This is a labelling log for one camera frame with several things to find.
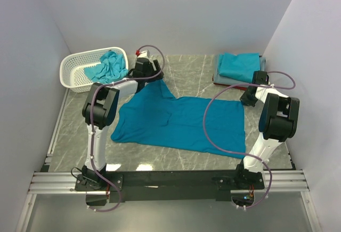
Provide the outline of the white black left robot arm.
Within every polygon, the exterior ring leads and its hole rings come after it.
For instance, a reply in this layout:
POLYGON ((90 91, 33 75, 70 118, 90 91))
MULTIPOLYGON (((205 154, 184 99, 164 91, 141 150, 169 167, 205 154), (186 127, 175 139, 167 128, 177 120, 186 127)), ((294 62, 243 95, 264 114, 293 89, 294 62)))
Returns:
POLYGON ((140 92, 146 84, 163 79, 164 64, 157 59, 138 56, 135 67, 123 79, 109 83, 93 83, 83 106, 88 131, 85 164, 81 169, 81 183, 101 190, 109 182, 106 178, 105 148, 109 126, 114 122, 120 98, 140 92))

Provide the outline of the teal blue t-shirt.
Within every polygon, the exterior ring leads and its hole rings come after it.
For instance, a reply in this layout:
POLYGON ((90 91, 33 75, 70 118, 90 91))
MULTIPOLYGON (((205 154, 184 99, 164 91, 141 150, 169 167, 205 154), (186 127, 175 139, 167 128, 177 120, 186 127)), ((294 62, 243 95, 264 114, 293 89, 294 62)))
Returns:
POLYGON ((241 159, 246 151, 244 108, 239 101, 177 99, 159 80, 122 105, 111 140, 241 159))

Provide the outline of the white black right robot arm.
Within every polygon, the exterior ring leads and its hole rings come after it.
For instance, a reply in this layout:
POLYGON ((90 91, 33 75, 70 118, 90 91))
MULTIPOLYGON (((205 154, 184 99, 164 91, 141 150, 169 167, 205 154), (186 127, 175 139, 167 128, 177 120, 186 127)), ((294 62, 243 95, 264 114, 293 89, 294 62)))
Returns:
POLYGON ((237 165, 234 184, 241 189, 258 186, 262 182, 264 164, 274 150, 292 138, 297 130, 300 100, 280 93, 270 85, 268 73, 255 71, 252 86, 240 97, 244 106, 263 103, 259 118, 259 135, 249 156, 237 165))

